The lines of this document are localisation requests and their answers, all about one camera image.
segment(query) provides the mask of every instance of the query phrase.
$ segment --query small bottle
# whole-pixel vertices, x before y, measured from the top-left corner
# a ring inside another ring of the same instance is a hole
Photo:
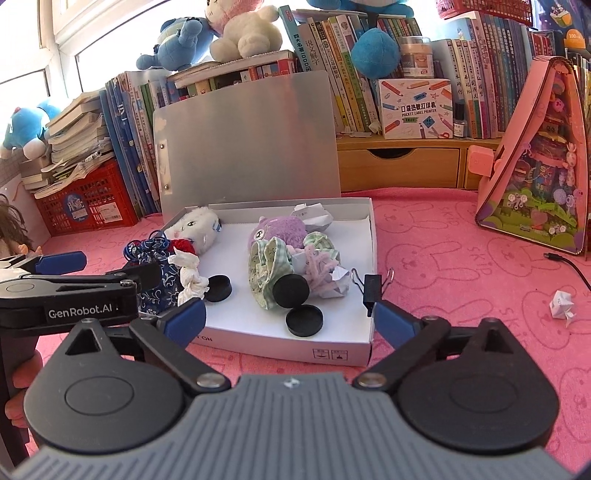
[[[454,138],[464,138],[466,136],[464,102],[455,103],[453,106],[453,136]]]

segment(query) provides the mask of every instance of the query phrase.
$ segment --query red plastic crate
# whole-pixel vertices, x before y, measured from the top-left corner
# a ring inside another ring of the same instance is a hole
[[[85,179],[35,201],[52,236],[138,223],[115,160],[105,162]]]
[[[530,0],[437,0],[437,12],[444,20],[472,11],[509,18],[528,27],[532,26]]]

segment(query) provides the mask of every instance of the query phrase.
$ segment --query blue patterned fabric bag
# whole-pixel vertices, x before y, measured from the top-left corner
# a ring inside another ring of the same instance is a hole
[[[160,230],[152,232],[146,240],[129,242],[124,249],[124,256],[129,264],[160,264],[160,285],[138,295],[139,310],[143,313],[157,315],[177,305],[178,293],[183,287],[179,267],[168,263],[169,256],[174,254],[171,250],[170,241]]]

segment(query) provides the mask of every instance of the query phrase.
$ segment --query human hand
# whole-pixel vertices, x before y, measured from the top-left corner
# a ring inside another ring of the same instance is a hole
[[[43,367],[43,358],[41,354],[35,350],[33,358],[27,360],[20,365],[12,374],[12,383],[15,388],[26,389],[31,386],[33,380]],[[27,421],[25,420],[24,399],[26,390],[21,390],[14,397],[6,402],[4,405],[4,413],[15,427],[22,429],[27,428]]]

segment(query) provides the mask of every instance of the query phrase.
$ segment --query black rubber puck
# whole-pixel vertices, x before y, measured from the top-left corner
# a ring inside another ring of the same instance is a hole
[[[301,305],[286,315],[285,323],[290,332],[298,337],[311,337],[322,328],[322,311],[314,305]]]
[[[273,285],[273,298],[280,307],[293,309],[302,305],[310,296],[308,282],[295,273],[284,275]]]
[[[205,292],[205,300],[215,303],[226,300],[232,293],[232,284],[225,275],[214,275],[209,277],[209,290]]]

